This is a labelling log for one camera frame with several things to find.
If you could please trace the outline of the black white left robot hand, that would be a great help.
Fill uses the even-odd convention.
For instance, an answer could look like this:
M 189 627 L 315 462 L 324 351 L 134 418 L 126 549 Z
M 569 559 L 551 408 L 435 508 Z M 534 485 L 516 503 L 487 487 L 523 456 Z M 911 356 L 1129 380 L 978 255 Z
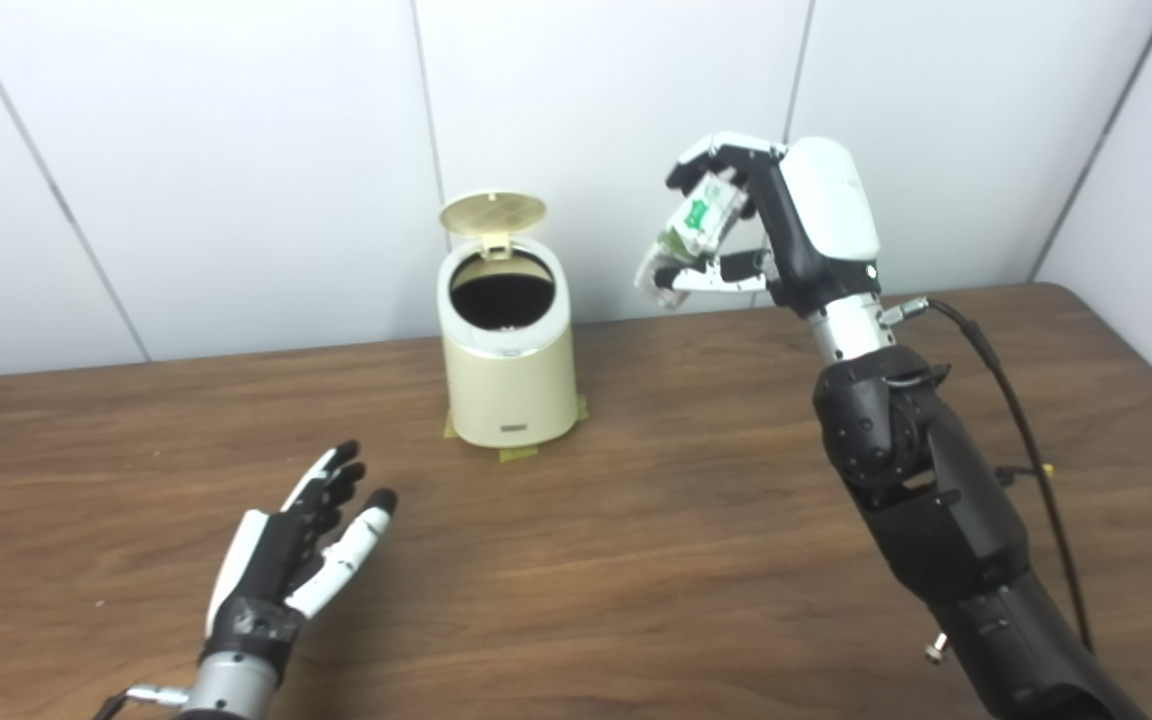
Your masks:
M 218 573 L 198 659 L 244 655 L 285 676 L 293 647 L 351 582 L 396 515 L 397 493 L 376 488 L 347 518 L 366 467 L 356 439 L 329 447 L 276 511 L 251 509 Z

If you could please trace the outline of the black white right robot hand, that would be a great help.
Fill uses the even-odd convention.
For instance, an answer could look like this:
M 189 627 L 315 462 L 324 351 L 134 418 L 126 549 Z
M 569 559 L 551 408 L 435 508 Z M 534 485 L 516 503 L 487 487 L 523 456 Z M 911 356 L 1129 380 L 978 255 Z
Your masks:
M 767 291 L 808 319 L 881 291 L 881 242 L 841 143 L 717 132 L 685 150 L 666 183 L 684 200 L 637 272 L 660 305 L 679 306 L 695 291 Z

